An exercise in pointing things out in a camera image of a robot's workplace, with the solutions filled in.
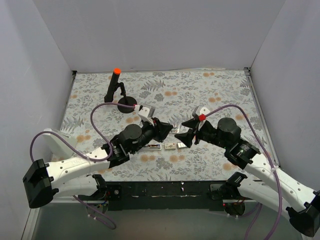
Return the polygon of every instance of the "gray wall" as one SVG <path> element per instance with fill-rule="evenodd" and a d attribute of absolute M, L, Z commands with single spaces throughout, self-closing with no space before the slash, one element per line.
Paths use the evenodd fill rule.
<path fill-rule="evenodd" d="M 32 0 L 0 0 L 0 239 L 21 238 L 33 136 L 58 127 L 71 71 Z M 37 141 L 36 158 L 48 157 Z"/>
<path fill-rule="evenodd" d="M 72 70 L 251 66 L 285 0 L 33 0 Z"/>
<path fill-rule="evenodd" d="M 320 190 L 319 0 L 286 0 L 251 70 L 281 166 Z"/>

